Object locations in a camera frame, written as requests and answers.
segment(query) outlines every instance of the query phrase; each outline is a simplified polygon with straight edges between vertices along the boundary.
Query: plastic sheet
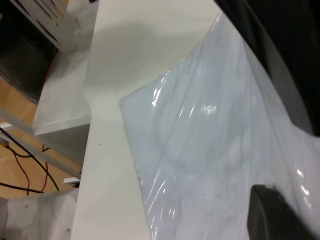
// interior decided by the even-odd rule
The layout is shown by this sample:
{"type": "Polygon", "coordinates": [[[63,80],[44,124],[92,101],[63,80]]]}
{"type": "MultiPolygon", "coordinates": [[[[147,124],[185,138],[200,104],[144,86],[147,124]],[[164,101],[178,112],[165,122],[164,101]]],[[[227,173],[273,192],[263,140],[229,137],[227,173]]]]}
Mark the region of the plastic sheet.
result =
{"type": "Polygon", "coordinates": [[[221,13],[188,57],[121,102],[153,240],[247,240],[250,188],[275,187],[320,237],[319,140],[290,122],[221,13]]]}

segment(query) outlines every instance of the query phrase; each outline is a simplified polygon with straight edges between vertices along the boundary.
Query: black plastic part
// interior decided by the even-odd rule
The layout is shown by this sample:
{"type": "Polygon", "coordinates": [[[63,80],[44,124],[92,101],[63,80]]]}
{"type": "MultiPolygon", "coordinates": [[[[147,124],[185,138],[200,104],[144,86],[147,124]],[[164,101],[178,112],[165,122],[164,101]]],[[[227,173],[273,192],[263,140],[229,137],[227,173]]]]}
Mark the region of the black plastic part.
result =
{"type": "Polygon", "coordinates": [[[250,240],[315,240],[282,195],[265,185],[253,185],[247,229],[250,240]]]}
{"type": "Polygon", "coordinates": [[[320,136],[318,0],[215,0],[269,74],[297,127],[320,136]]]}

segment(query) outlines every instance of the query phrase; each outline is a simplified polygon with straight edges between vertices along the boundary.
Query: black object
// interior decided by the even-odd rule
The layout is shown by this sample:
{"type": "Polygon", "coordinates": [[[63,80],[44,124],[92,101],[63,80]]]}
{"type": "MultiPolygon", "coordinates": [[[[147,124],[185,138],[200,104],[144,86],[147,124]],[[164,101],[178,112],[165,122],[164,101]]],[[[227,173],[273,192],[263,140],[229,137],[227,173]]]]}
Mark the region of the black object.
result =
{"type": "Polygon", "coordinates": [[[37,104],[56,47],[9,0],[0,14],[0,77],[37,104]]]}
{"type": "Polygon", "coordinates": [[[320,136],[319,0],[215,0],[271,78],[294,125],[320,136]]]}
{"type": "Polygon", "coordinates": [[[253,185],[247,229],[250,240],[315,240],[282,195],[265,185],[253,185]]]}

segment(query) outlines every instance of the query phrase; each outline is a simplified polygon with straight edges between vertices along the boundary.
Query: red wire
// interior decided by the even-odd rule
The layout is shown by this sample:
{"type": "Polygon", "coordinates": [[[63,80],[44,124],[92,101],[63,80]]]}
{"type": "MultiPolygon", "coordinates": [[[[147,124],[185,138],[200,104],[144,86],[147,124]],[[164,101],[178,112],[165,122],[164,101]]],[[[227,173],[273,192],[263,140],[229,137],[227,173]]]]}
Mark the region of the red wire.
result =
{"type": "Polygon", "coordinates": [[[21,166],[21,164],[20,164],[20,162],[19,162],[19,160],[18,160],[18,158],[17,158],[17,156],[16,156],[15,154],[14,154],[14,157],[15,157],[15,160],[16,160],[16,162],[18,163],[19,167],[21,168],[22,172],[24,173],[26,179],[28,180],[28,187],[27,187],[27,188],[29,189],[29,188],[30,188],[30,180],[29,180],[29,177],[28,177],[26,171],[24,170],[24,168],[21,166]]]}

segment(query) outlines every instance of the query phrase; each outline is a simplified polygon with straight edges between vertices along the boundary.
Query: clear plastic wrap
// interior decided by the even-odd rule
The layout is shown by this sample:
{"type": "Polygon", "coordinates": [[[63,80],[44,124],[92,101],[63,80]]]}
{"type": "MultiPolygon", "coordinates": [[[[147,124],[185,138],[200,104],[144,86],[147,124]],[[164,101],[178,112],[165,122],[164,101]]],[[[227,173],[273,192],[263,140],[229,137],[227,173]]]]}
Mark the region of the clear plastic wrap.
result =
{"type": "Polygon", "coordinates": [[[274,186],[320,237],[319,140],[290,122],[222,14],[189,56],[121,101],[152,240],[247,240],[250,189],[274,186]]]}

